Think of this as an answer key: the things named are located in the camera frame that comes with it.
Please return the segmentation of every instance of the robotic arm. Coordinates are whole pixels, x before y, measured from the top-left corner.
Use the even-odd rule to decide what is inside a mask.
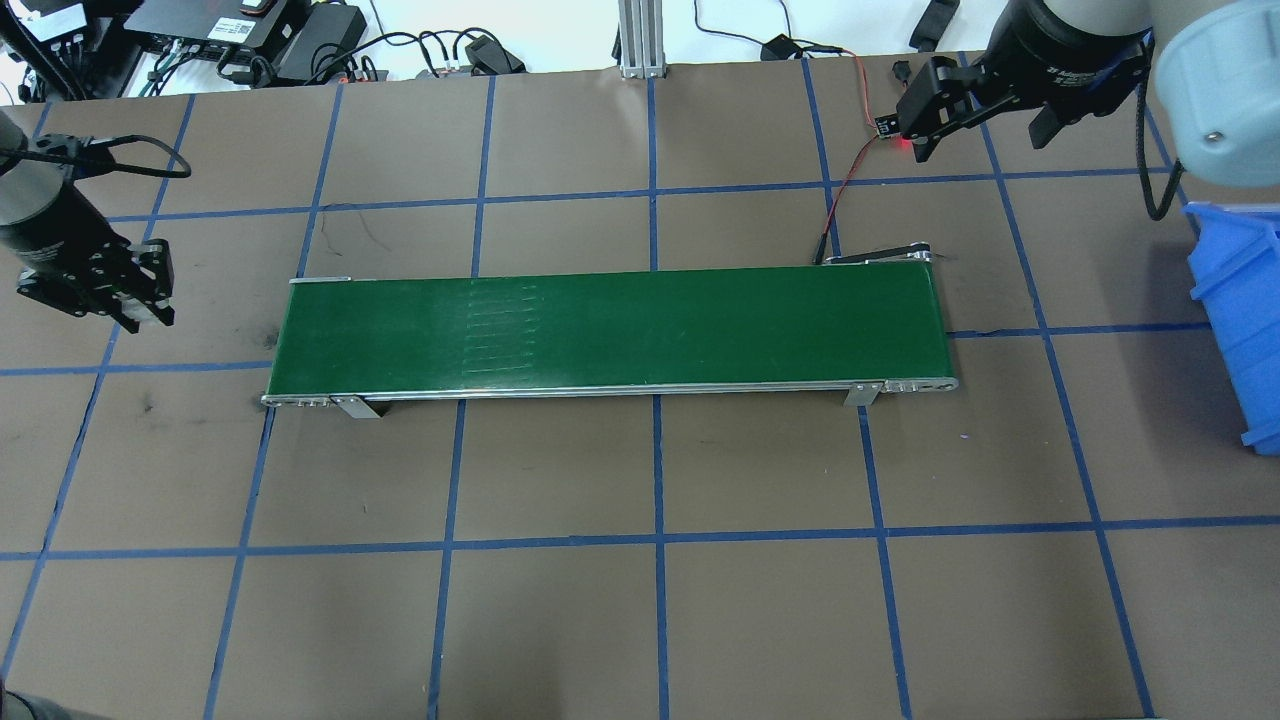
[[[899,102],[899,129],[924,163],[952,132],[1039,109],[1029,131],[1044,147],[1135,88],[1144,102],[1155,38],[1181,164],[1217,184],[1280,183],[1280,0],[1010,0],[972,67],[928,60]]]
[[[110,149],[155,145],[182,169],[115,163]],[[152,177],[191,176],[191,165],[159,140],[44,136],[32,143],[0,113],[0,246],[27,266],[18,292],[69,315],[108,315],[131,333],[142,322],[173,324],[169,245],[151,240],[137,251],[116,234],[73,182],[114,170]]]

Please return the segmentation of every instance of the blue plastic container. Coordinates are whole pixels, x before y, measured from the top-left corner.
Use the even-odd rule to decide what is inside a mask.
[[[1192,297],[1204,304],[1240,398],[1244,445],[1280,455],[1280,205],[1192,202],[1185,211],[1201,223]]]

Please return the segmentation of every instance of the conveyor belt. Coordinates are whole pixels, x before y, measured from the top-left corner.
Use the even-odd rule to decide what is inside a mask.
[[[956,384],[932,266],[901,260],[296,281],[268,405]]]

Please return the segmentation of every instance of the label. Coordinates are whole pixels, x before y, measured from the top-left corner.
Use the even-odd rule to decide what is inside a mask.
[[[219,18],[214,29],[209,31],[209,40],[223,42],[244,42],[250,33],[257,27],[257,20],[242,20],[239,18]]]

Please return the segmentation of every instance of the cable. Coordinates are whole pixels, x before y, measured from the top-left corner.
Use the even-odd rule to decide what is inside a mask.
[[[88,95],[79,79],[73,77],[67,67],[56,58],[50,58],[41,47],[36,37],[31,35],[27,26],[18,22],[9,6],[9,0],[0,0],[0,38],[3,38],[13,53],[31,65],[36,77],[51,83],[54,90],[65,100],[84,100]]]
[[[739,35],[736,32],[728,32],[728,31],[723,31],[723,29],[710,29],[710,28],[703,27],[703,22],[698,17],[698,0],[694,0],[694,27],[696,27],[698,29],[700,29],[700,31],[703,31],[703,32],[705,32],[708,35],[721,35],[721,36],[724,36],[724,37],[736,37],[739,40],[745,40],[748,42],[754,42],[754,44],[759,45],[760,47],[764,47],[764,44],[760,42],[759,40],[754,38],[754,37],[748,37],[745,35]]]
[[[385,42],[385,41],[388,41],[389,38],[393,38],[393,37],[406,37],[406,38],[416,42],[417,46],[419,46],[419,50],[422,51],[422,59],[426,61],[426,68],[429,70],[431,70],[431,76],[433,77],[440,77],[440,73],[436,72],[436,69],[435,69],[435,64],[431,63],[431,54],[428,53],[426,44],[422,42],[421,37],[419,37],[416,35],[412,35],[412,33],[408,33],[408,32],[388,32],[385,35],[379,35],[378,37],[375,37],[375,38],[372,38],[372,40],[370,40],[367,42],[357,45],[355,49],[348,50],[348,51],[343,53],[342,55],[335,56],[328,65],[325,65],[324,68],[321,68],[320,70],[317,70],[316,73],[314,73],[311,76],[311,78],[307,82],[302,83],[302,85],[314,85],[314,83],[319,82],[326,74],[329,74],[329,70],[333,69],[334,65],[337,65],[337,64],[346,64],[347,60],[351,60],[358,53],[364,53],[365,50],[369,50],[374,45],[378,45],[379,42]],[[402,42],[402,44],[398,44],[398,45],[408,45],[408,42]],[[317,53],[319,53],[319,50],[320,50],[320,47],[316,47]]]
[[[867,88],[867,65],[863,64],[863,59],[858,56],[858,53],[845,50],[844,54],[851,56],[854,63],[858,65],[858,74],[860,74],[863,79],[863,117],[867,119],[867,126],[874,128],[876,119],[872,118],[872,96],[870,91]]]
[[[791,37],[791,10],[787,8],[787,0],[778,0],[778,5],[782,5],[782,17],[787,20],[787,37]]]
[[[1151,68],[1151,56],[1155,51],[1155,41],[1151,45],[1143,44],[1142,53],[1147,58],[1147,68]],[[1165,215],[1174,206],[1174,197],[1178,195],[1178,187],[1183,182],[1183,174],[1187,168],[1183,167],[1181,159],[1174,160],[1172,172],[1169,176],[1169,183],[1165,184],[1165,193],[1160,197],[1160,205],[1156,205],[1155,191],[1151,187],[1151,172],[1147,169],[1147,77],[1142,78],[1138,83],[1138,120],[1137,120],[1137,155],[1138,155],[1138,182],[1142,183],[1142,200],[1147,205],[1147,217],[1152,220],[1164,220]]]
[[[476,33],[476,32],[479,32],[481,35],[488,35],[494,42],[498,44],[498,47],[502,47],[502,49],[506,50],[506,46],[502,44],[500,40],[498,40],[498,36],[494,35],[494,33],[492,33],[492,32],[489,32],[489,31],[486,31],[483,27],[468,27],[467,29],[447,29],[444,32],[456,32],[456,33],[458,33],[458,36],[453,38],[453,59],[454,60],[458,59],[458,44],[462,42],[462,38],[463,37],[475,38],[475,36],[472,33]]]
[[[374,9],[374,19],[378,20],[378,32],[387,35],[387,28],[383,27],[383,17],[378,13],[378,3],[369,0],[369,6]]]
[[[858,169],[863,167],[863,161],[867,160],[867,154],[870,151],[872,145],[877,140],[882,140],[878,135],[872,136],[870,140],[863,145],[863,149],[858,151],[858,156],[854,158],[854,164],[850,165],[849,173],[845,176],[845,181],[840,183],[840,190],[836,191],[836,197],[831,201],[831,210],[827,213],[827,223],[822,225],[822,234],[818,237],[818,249],[813,254],[813,264],[822,265],[822,261],[827,259],[827,237],[831,234],[831,225],[836,222],[836,208],[840,206],[840,199],[845,195],[845,188],[849,183],[854,181],[854,176],[858,174]]]
[[[68,158],[65,155],[46,155],[44,152],[32,152],[29,150],[6,150],[0,149],[0,156],[4,158],[17,158],[18,160],[33,160],[36,163],[50,163],[54,165],[72,165],[76,168],[84,168],[90,170],[104,170],[106,173],[120,172],[129,173],[133,176],[146,176],[152,178],[189,178],[191,177],[191,164],[187,159],[178,154],[177,150],[165,145],[164,141],[156,140],[146,135],[125,135],[122,137],[114,137],[111,140],[104,140],[90,145],[88,147],[119,147],[120,145],[132,145],[134,142],[146,142],[147,145],[154,145],[164,150],[169,158],[178,163],[182,168],[180,170],[169,170],[160,168],[146,168],[142,165],[129,165],[124,163],[106,163],[102,160],[90,160],[88,158]]]

